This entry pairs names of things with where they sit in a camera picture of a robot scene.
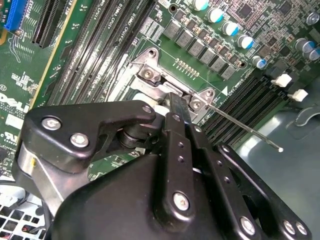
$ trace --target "capacitor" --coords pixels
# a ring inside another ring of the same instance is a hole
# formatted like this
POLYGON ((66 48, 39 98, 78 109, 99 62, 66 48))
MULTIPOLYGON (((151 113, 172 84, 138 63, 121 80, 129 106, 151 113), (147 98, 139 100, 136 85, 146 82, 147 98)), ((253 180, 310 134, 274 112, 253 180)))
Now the capacitor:
POLYGON ((202 11, 209 6, 209 0, 193 0, 192 5, 194 10, 202 11))
POLYGON ((242 34, 238 37, 236 43, 240 48, 250 49, 254 44, 254 39, 248 35, 242 34))
POLYGON ((226 21, 223 25, 222 25, 222 32, 225 35, 228 36, 234 36, 238 33, 239 31, 239 27, 236 23, 232 22, 232 21, 226 21))
POLYGON ((224 12, 219 8, 210 8, 206 14, 206 18, 211 23, 219 23, 224 18, 224 12))
POLYGON ((298 51, 301 51, 305 54, 310 53, 314 48, 315 48, 316 44, 313 41, 309 41, 305 38, 299 38, 296 42, 295 42, 295 49, 297 49, 298 51))
POLYGON ((320 58, 320 48, 315 48, 309 53, 303 53, 303 56, 311 61, 316 61, 320 58))
POLYGON ((258 69, 264 69, 267 66, 267 61, 260 56, 254 56, 252 58, 252 64, 258 69))
POLYGON ((317 12, 312 12, 306 18, 305 23, 309 26, 316 24, 320 20, 320 15, 317 12))

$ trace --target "bracket hole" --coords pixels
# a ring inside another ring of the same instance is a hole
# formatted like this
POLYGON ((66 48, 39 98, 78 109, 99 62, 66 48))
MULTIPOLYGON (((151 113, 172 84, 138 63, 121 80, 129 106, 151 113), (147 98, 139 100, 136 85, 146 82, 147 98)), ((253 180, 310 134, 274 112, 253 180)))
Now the bracket hole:
POLYGON ((180 163, 184 163, 184 162, 185 162, 184 157, 183 157, 183 156, 179 156, 179 157, 178 157, 178 161, 179 161, 180 163))

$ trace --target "silver screw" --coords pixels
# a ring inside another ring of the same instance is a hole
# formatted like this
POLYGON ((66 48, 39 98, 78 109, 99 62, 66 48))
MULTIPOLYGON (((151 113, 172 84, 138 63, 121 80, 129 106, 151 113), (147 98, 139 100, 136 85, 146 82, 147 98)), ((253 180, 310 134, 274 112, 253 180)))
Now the silver screw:
POLYGON ((283 221, 283 225, 285 226, 285 229, 292 235, 296 234, 296 231, 294 229, 294 227, 291 225, 290 222, 288 221, 283 221))
POLYGON ((176 192, 173 195, 173 202, 176 207, 181 211, 187 211, 189 209, 189 200, 185 195, 180 192, 176 192))
POLYGON ((70 138, 70 142, 78 148, 85 148, 89 145, 88 137, 82 133, 73 134, 70 138))
POLYGON ((201 128, 200 128, 199 126, 194 126, 194 129, 195 129, 198 133, 201 133, 201 132, 202 132, 202 130, 201 130, 201 128))
POLYGON ((48 129, 50 131, 55 131, 61 128, 61 123, 53 117, 47 117, 43 119, 41 124, 45 129, 48 129))
POLYGON ((312 12, 310 15, 306 18, 305 23, 309 26, 316 24, 320 19, 320 15, 317 12, 312 12))
POLYGON ((145 111, 148 114, 152 113, 152 110, 148 106, 143 106, 142 109, 143 109, 143 111, 145 111))
POLYGON ((256 233, 255 227, 248 218, 243 216, 240 218, 240 222, 241 222, 243 229, 245 230, 245 232, 247 234, 255 235, 255 233, 256 233))
POLYGON ((180 122, 180 117, 178 115, 173 115, 172 117, 174 120, 180 122))
POLYGON ((303 235, 307 235, 308 232, 305 229, 305 227, 300 223, 300 222, 296 222, 296 227, 298 228, 298 230, 300 231, 300 233, 302 233, 303 235))

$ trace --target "electrolytic capacitor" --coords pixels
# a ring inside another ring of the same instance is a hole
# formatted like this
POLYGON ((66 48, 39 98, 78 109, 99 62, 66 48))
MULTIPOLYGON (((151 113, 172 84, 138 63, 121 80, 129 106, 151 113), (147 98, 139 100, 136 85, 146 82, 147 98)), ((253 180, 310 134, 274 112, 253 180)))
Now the electrolytic capacitor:
POLYGON ((206 14, 206 18, 211 23, 219 23, 224 18, 224 12, 219 8, 210 8, 206 14))
POLYGON ((232 22, 232 21, 226 21, 223 25, 222 25, 222 32, 225 35, 228 36, 234 36, 238 33, 239 31, 239 27, 238 24, 232 22))
POLYGON ((194 10, 202 11, 209 6, 209 0, 193 0, 192 5, 194 10))
POLYGON ((320 58, 320 48, 315 48, 309 53, 303 53, 303 56, 310 61, 316 61, 320 58))
POLYGON ((267 61, 260 56, 254 56, 252 58, 252 65, 254 65, 257 69, 264 69, 267 66, 267 61))
POLYGON ((294 45, 295 49, 305 54, 310 53, 315 46, 316 44, 313 41, 309 41, 305 38, 299 38, 294 45))
POLYGON ((248 35, 242 34, 238 37, 236 43, 240 48, 250 49, 254 44, 254 39, 248 35))

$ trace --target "ram slot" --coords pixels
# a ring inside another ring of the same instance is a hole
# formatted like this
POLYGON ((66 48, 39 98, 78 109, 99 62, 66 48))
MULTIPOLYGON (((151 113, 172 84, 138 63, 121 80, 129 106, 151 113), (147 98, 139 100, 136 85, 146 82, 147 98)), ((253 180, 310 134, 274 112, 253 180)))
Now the ram slot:
POLYGON ((64 64, 63 71, 61 72, 58 83, 56 84, 48 105, 59 105, 66 92, 71 88, 70 78, 76 71, 79 62, 84 57, 86 49, 88 48, 94 33, 100 25, 103 15, 110 6, 111 0, 105 0, 103 5, 100 1, 95 1, 87 14, 87 17, 82 24, 82 29, 76 39, 76 44, 72 48, 72 52, 68 57, 67 62, 64 64))

